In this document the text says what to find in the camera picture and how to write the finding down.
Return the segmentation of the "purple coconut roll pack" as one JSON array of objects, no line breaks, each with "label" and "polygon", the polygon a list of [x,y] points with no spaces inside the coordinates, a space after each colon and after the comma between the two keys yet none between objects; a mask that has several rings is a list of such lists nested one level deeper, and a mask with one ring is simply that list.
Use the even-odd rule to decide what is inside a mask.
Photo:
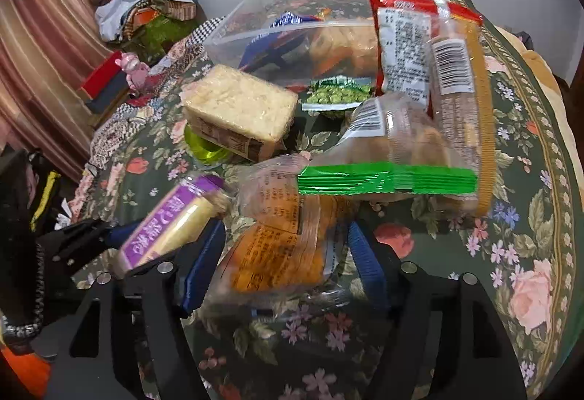
[{"label": "purple coconut roll pack", "polygon": [[215,174],[183,178],[125,239],[113,263],[114,272],[124,276],[196,241],[207,223],[228,212],[231,203],[228,186]]}]

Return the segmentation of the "green jelly cup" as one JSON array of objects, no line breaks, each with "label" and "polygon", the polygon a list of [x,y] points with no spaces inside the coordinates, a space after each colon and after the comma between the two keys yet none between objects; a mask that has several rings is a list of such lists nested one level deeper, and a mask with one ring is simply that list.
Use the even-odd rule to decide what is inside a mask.
[{"label": "green jelly cup", "polygon": [[194,158],[205,166],[225,163],[232,153],[194,133],[189,124],[184,128],[184,140]]}]

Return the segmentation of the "orange fried snack bag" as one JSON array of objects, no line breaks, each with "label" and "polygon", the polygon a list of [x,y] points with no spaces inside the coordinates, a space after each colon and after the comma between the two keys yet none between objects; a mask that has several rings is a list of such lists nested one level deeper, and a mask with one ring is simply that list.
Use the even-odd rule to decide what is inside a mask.
[{"label": "orange fried snack bag", "polygon": [[201,312],[210,318],[277,318],[302,302],[342,305],[339,284],[356,203],[336,195],[301,195],[302,155],[253,165],[239,176],[239,215],[253,225],[222,257]]}]

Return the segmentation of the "green-edged cookie bag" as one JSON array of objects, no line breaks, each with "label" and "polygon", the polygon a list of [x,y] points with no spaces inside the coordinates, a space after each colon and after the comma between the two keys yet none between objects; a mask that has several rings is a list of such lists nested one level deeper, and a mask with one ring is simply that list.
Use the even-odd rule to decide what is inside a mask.
[{"label": "green-edged cookie bag", "polygon": [[338,143],[311,159],[297,185],[303,195],[361,199],[471,195],[478,176],[420,103],[387,93],[356,107]]}]

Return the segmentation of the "rice cracker block pack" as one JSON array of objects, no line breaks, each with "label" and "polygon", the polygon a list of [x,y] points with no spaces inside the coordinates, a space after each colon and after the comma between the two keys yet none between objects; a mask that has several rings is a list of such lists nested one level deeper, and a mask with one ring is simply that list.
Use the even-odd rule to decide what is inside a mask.
[{"label": "rice cracker block pack", "polygon": [[253,163],[284,150],[297,93],[218,64],[180,93],[192,131]]}]

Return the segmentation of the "floral green bedspread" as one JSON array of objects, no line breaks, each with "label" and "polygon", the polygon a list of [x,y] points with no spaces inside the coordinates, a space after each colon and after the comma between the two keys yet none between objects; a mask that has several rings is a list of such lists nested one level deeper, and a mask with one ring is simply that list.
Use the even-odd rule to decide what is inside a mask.
[{"label": "floral green bedspread", "polygon": [[[480,43],[497,165],[486,215],[449,210],[448,195],[343,197],[356,203],[349,225],[364,221],[402,261],[451,280],[462,273],[477,276],[509,336],[524,399],[530,399],[545,389],[583,327],[583,171],[538,79],[483,18]],[[121,225],[143,220],[183,178],[215,174],[232,196],[228,212],[215,217],[226,227],[215,273],[235,237],[253,225],[239,215],[239,176],[267,160],[253,163],[230,151],[225,163],[205,166],[186,145],[189,123],[180,93],[218,65],[204,42],[202,48],[170,91],[160,94],[162,116],[116,150],[91,182],[81,219]],[[270,159],[299,154],[310,164],[349,126],[354,109],[302,110],[311,82],[283,86],[297,93],[298,104],[284,150]],[[97,259],[104,273],[120,280],[124,276],[113,268],[117,252],[108,249]],[[204,297],[182,327],[206,391],[223,399],[365,398],[390,324],[368,301],[350,249],[338,282],[348,296],[344,304],[318,308],[302,302],[270,319],[210,318],[200,310]]]}]

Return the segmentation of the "patchwork quilt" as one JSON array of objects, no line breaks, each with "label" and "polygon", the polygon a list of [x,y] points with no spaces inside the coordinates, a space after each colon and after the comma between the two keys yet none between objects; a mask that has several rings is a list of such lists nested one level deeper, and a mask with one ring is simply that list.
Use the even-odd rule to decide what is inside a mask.
[{"label": "patchwork quilt", "polygon": [[160,62],[146,74],[146,80],[153,81],[153,89],[122,103],[114,113],[101,124],[90,143],[90,158],[85,164],[82,178],[75,190],[74,198],[68,202],[71,221],[81,219],[82,207],[90,195],[90,184],[106,169],[111,157],[124,143],[135,136],[147,123],[162,116],[162,96],[166,95],[187,67],[201,55],[202,44],[215,28],[225,19],[207,19],[188,36],[174,44]]}]

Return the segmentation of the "red and navy box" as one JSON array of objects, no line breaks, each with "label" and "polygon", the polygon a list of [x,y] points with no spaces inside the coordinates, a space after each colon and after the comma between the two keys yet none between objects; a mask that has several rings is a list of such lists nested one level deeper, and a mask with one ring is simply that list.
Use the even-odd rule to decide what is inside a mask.
[{"label": "red and navy box", "polygon": [[91,114],[104,114],[128,93],[126,74],[120,67],[122,52],[116,50],[102,62],[77,91]]}]

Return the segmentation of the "pink plush toy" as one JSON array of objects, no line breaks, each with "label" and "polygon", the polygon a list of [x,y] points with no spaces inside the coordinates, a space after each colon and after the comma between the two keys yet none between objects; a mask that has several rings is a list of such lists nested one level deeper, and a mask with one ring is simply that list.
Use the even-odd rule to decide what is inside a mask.
[{"label": "pink plush toy", "polygon": [[149,65],[141,61],[136,53],[123,52],[115,60],[115,64],[126,74],[126,81],[131,96],[141,97],[149,91],[151,87]]}]

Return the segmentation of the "striped brown curtain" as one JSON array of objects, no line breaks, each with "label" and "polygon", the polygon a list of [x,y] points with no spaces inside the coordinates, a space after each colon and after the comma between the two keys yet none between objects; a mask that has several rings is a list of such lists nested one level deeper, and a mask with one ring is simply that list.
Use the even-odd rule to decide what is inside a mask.
[{"label": "striped brown curtain", "polygon": [[110,53],[99,1],[1,0],[1,143],[41,149],[74,180],[93,135],[78,91]]}]

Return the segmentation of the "brown biscuit sleeve pack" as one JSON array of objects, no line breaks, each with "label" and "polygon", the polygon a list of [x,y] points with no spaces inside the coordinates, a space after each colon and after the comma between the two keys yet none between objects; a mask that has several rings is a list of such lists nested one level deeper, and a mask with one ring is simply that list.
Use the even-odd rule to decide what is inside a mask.
[{"label": "brown biscuit sleeve pack", "polygon": [[437,5],[429,57],[431,112],[452,149],[477,176],[468,195],[448,195],[448,209],[484,216],[491,206],[497,165],[493,103],[480,43],[482,17],[465,5]]}]

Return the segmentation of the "beige blanket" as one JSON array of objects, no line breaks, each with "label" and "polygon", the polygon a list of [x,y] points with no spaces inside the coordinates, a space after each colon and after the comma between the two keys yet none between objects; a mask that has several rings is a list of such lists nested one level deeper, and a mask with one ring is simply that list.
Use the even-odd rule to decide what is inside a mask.
[{"label": "beige blanket", "polygon": [[583,156],[583,82],[568,86],[559,76],[552,73],[545,59],[534,50],[527,50],[520,38],[500,26],[496,29],[524,59],[538,83],[546,92],[550,105],[554,108],[555,119],[566,145],[571,145]]}]

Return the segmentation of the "pile of clothes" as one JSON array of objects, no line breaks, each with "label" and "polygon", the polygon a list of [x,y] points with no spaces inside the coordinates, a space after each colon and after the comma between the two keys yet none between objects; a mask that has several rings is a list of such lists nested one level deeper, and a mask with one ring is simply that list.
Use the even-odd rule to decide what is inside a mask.
[{"label": "pile of clothes", "polygon": [[198,0],[104,0],[95,12],[102,41],[149,65],[205,19]]}]

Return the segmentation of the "green peas snack packet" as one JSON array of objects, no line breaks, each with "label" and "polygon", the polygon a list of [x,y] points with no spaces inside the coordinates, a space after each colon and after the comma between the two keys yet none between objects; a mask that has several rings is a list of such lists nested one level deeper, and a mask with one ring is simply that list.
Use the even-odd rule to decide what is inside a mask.
[{"label": "green peas snack packet", "polygon": [[345,111],[359,107],[373,96],[374,82],[370,78],[334,76],[314,80],[301,102],[304,111]]}]

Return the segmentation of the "orange cracker pack in bin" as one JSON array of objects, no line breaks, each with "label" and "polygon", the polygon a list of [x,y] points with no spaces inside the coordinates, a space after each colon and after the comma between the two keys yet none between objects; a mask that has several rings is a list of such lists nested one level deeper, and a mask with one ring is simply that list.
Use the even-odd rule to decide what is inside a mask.
[{"label": "orange cracker pack in bin", "polygon": [[313,76],[375,76],[378,40],[373,21],[358,26],[326,26],[318,29],[309,46]]}]

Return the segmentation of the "blue snack packet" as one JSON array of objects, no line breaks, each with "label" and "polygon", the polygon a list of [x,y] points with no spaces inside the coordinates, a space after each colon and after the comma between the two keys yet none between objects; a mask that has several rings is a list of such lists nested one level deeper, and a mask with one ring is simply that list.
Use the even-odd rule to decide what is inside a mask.
[{"label": "blue snack packet", "polygon": [[[320,21],[321,19],[314,15],[296,15],[293,12],[284,12],[270,28]],[[298,29],[267,32],[256,36],[246,46],[242,59],[239,61],[239,69],[251,73],[269,64],[274,64],[280,69],[287,68],[288,63],[283,56],[301,46],[305,35],[305,30]]]}]

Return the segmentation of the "red snack packet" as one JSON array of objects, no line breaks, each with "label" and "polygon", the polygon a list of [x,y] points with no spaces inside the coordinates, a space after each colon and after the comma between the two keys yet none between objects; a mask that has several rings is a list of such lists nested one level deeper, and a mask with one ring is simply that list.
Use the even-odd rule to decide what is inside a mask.
[{"label": "red snack packet", "polygon": [[442,96],[474,91],[463,26],[481,26],[480,14],[448,0],[369,2],[378,38],[381,93],[406,93],[427,107],[433,80]]}]

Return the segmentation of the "clear plastic storage bin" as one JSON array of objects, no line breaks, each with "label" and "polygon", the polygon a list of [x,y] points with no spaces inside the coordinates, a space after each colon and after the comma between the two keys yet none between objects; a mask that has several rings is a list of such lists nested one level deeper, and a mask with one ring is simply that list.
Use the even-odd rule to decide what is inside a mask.
[{"label": "clear plastic storage bin", "polygon": [[204,41],[215,64],[268,82],[375,80],[378,37],[369,0],[243,0]]}]

